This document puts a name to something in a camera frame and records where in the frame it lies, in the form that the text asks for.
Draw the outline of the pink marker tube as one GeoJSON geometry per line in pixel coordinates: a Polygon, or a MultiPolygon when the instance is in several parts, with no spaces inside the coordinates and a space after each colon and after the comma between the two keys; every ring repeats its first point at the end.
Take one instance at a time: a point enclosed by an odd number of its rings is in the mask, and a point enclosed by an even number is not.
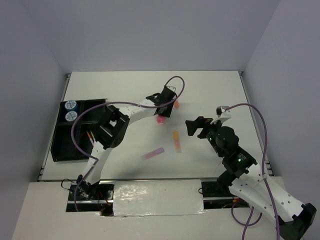
{"type": "Polygon", "coordinates": [[[156,117],[156,122],[159,124],[159,125],[164,125],[166,123],[166,117],[165,116],[161,116],[161,115],[158,115],[156,117]]]}

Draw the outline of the purple highlighter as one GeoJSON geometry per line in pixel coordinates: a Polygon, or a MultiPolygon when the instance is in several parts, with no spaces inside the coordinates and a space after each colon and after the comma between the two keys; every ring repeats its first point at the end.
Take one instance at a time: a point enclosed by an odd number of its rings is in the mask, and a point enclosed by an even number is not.
{"type": "Polygon", "coordinates": [[[147,159],[153,158],[153,157],[155,157],[157,155],[160,155],[160,154],[162,154],[164,152],[165,152],[165,149],[163,147],[160,147],[160,148],[157,148],[157,149],[155,149],[155,150],[153,150],[151,152],[148,152],[148,153],[142,155],[141,159],[142,160],[147,160],[147,159]]]}

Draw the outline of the thin orange pen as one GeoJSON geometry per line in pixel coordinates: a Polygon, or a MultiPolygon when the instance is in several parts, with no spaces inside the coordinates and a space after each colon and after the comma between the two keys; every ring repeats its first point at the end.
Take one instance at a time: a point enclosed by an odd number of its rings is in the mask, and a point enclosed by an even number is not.
{"type": "Polygon", "coordinates": [[[93,140],[92,136],[90,135],[90,133],[88,131],[86,131],[86,134],[87,134],[87,136],[89,138],[89,141],[90,141],[91,145],[94,146],[94,140],[93,140]]]}

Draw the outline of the blue round tape container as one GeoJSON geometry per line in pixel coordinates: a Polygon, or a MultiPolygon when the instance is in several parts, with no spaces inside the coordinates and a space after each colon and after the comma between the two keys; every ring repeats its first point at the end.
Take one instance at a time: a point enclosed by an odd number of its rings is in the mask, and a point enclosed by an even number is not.
{"type": "Polygon", "coordinates": [[[75,100],[68,100],[64,103],[64,108],[67,112],[76,112],[78,107],[78,103],[75,100]]]}
{"type": "Polygon", "coordinates": [[[68,123],[74,122],[77,118],[78,118],[78,113],[76,111],[68,111],[64,117],[64,119],[68,123]]]}

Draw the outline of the thin yellow pen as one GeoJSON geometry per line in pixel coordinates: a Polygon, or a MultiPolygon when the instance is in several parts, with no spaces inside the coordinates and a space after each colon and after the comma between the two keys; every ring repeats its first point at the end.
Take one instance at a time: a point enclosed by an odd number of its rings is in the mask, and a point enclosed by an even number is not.
{"type": "Polygon", "coordinates": [[[91,135],[91,139],[92,139],[92,145],[94,145],[96,140],[95,140],[95,136],[92,131],[90,131],[90,135],[91,135]]]}

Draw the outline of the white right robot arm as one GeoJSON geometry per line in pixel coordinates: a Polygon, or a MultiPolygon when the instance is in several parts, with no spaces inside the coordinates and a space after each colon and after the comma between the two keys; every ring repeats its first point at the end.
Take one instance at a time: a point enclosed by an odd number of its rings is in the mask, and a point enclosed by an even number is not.
{"type": "Polygon", "coordinates": [[[233,128],[224,126],[228,117],[217,119],[199,116],[186,120],[187,134],[207,139],[225,167],[217,179],[217,190],[223,196],[233,194],[279,224],[279,234],[285,240],[300,240],[312,225],[316,208],[294,198],[262,168],[257,160],[239,146],[233,128]]]}

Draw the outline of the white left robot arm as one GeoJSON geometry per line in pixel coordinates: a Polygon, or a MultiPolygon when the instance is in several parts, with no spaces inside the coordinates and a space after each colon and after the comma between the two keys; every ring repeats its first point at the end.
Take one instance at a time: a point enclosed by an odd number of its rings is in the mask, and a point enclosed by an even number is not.
{"type": "Polygon", "coordinates": [[[93,125],[94,144],[87,165],[77,178],[76,192],[91,200],[97,196],[102,169],[111,151],[123,141],[130,124],[155,115],[170,117],[179,97],[172,88],[147,96],[139,103],[124,102],[117,108],[108,104],[100,120],[93,125]]]}

